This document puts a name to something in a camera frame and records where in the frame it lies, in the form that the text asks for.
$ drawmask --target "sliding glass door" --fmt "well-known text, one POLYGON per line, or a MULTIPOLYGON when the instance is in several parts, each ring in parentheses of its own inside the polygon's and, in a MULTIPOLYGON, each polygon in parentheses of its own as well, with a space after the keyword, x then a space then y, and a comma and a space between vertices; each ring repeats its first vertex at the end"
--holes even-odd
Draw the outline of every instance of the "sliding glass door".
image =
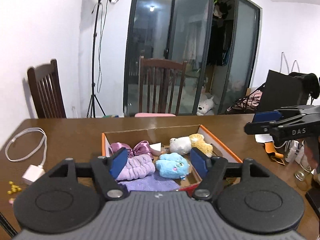
POLYGON ((213 10, 212 5, 213 0, 175 0, 174 3, 169 58, 187 61, 179 114, 195 113, 198 107, 210 36, 208 23, 212 20, 208 12, 213 10))
POLYGON ((128 114, 139 111, 139 57, 165 58, 171 5, 172 0, 132 2, 124 82, 124 105, 128 114))
POLYGON ((246 94, 255 61, 259 21, 260 10, 255 5, 247 0, 236 0, 228 68, 217 68, 213 75, 215 114, 224 114, 246 94))
MULTIPOLYGON (((132 0, 124 76, 126 114, 139 111, 140 56, 188 62, 179 114, 196 113, 204 79, 212 4, 213 0, 132 0)), ((161 81, 155 82, 158 91, 161 81)), ((177 95, 173 95, 172 109, 176 104, 177 95)))

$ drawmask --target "tripod legs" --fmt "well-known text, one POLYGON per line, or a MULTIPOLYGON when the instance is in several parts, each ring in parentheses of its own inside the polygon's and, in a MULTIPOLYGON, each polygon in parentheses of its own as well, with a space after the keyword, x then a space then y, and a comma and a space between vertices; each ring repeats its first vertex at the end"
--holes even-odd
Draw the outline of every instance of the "tripod legs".
POLYGON ((96 118, 96 111, 95 111, 95 107, 94 107, 94 101, 97 101, 103 115, 106 115, 102 109, 102 106, 100 105, 99 100, 97 99, 96 95, 91 95, 90 97, 90 102, 89 102, 89 108, 88 108, 88 112, 87 112, 87 118, 92 118, 92 112, 93 112, 93 118, 96 118))

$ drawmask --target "satin ribbon bow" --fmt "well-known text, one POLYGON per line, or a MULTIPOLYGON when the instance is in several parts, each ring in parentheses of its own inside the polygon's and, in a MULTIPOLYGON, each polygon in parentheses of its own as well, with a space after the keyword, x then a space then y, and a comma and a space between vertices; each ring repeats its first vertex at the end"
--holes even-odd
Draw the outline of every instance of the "satin ribbon bow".
POLYGON ((150 148, 148 141, 139 142, 133 149, 129 145, 127 145, 125 143, 119 143, 119 142, 111 143, 110 147, 111 147, 113 153, 117 152, 117 150, 119 150, 122 147, 126 148, 128 150, 128 157, 129 158, 132 158, 134 156, 138 156, 141 154, 148 154, 151 157, 151 159, 153 160, 151 148, 150 148))

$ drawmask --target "light stand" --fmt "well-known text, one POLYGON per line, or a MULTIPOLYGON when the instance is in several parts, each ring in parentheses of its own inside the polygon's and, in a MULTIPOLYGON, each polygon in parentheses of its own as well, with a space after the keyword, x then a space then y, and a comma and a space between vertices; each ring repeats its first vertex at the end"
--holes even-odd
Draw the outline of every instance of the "light stand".
POLYGON ((96 94, 94 93, 94 87, 95 87, 95 82, 94 82, 94 49, 96 45, 96 37, 97 37, 97 21, 98 21, 98 13, 99 13, 99 7, 100 7, 100 2, 101 0, 98 0, 98 6, 97 6, 97 14, 96 14, 96 21, 94 23, 94 33, 93 33, 93 47, 92 47, 92 82, 91 82, 91 97, 90 97, 90 103, 88 107, 88 112, 87 112, 87 117, 92 118, 92 113, 93 113, 93 118, 96 118, 96 110, 95 110, 95 104, 94 100, 97 100, 97 103, 103 113, 103 115, 106 115, 102 109, 102 106, 99 103, 99 100, 97 99, 96 94))
MULTIPOLYGON (((119 0, 109 0, 111 3, 115 4, 119 0)), ((100 7, 101 0, 98 0, 98 6, 97 6, 97 13, 96 13, 96 21, 94 23, 94 33, 93 33, 93 46, 92 46, 92 80, 91 80, 91 97, 90 97, 90 102, 89 102, 89 107, 88 107, 88 112, 87 112, 87 118, 93 118, 96 117, 96 110, 95 110, 95 100, 97 101, 103 115, 106 115, 102 109, 102 106, 100 105, 100 102, 97 98, 97 96, 94 93, 94 49, 95 49, 95 44, 96 44, 96 37, 97 37, 97 21, 98 21, 98 13, 99 13, 99 7, 100 7)))

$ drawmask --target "blue gripper pad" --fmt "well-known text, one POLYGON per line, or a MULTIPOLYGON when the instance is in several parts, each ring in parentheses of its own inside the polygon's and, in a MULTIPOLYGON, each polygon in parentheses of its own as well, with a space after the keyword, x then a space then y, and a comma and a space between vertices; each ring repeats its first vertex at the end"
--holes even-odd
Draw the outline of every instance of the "blue gripper pad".
POLYGON ((253 117, 252 122, 271 122, 278 121, 282 117, 282 114, 279 111, 270 111, 256 113, 253 117))
POLYGON ((198 148, 194 147, 190 151, 190 161, 196 169, 196 171, 198 172, 201 179, 207 176, 207 172, 212 166, 211 160, 207 155, 205 155, 198 148))
POLYGON ((128 160, 128 150, 124 147, 120 148, 114 155, 108 158, 111 161, 111 166, 109 168, 109 173, 116 179, 124 166, 127 164, 128 160))

